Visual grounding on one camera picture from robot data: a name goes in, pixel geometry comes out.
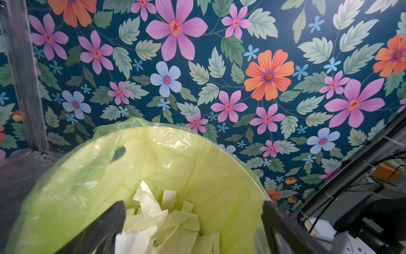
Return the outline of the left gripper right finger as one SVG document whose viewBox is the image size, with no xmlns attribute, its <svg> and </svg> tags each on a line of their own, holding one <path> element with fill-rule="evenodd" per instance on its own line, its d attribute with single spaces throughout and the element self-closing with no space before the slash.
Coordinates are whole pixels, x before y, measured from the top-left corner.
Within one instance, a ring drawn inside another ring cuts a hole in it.
<svg viewBox="0 0 406 254">
<path fill-rule="evenodd" d="M 328 251 L 272 201 L 265 201 L 261 215 L 272 254 L 327 254 Z"/>
</svg>

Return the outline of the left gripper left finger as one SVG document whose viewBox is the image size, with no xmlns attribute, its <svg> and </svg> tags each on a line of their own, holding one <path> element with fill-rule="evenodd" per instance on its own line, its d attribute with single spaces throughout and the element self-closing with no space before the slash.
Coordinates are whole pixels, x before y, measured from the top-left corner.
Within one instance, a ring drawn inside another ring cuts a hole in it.
<svg viewBox="0 0 406 254">
<path fill-rule="evenodd" d="M 123 201 L 115 202 L 73 240 L 57 251 L 58 254 L 113 254 L 116 236 L 122 233 L 126 218 Z"/>
</svg>

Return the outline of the white trash bin green liner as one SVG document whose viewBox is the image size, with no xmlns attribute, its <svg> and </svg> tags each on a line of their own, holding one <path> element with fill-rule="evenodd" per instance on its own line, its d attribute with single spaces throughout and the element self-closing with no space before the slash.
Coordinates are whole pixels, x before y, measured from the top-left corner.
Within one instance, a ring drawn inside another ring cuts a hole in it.
<svg viewBox="0 0 406 254">
<path fill-rule="evenodd" d="M 196 132 L 133 117 L 100 126 L 36 182 L 7 254 L 53 254 L 123 202 L 143 253 L 268 254 L 258 176 Z"/>
</svg>

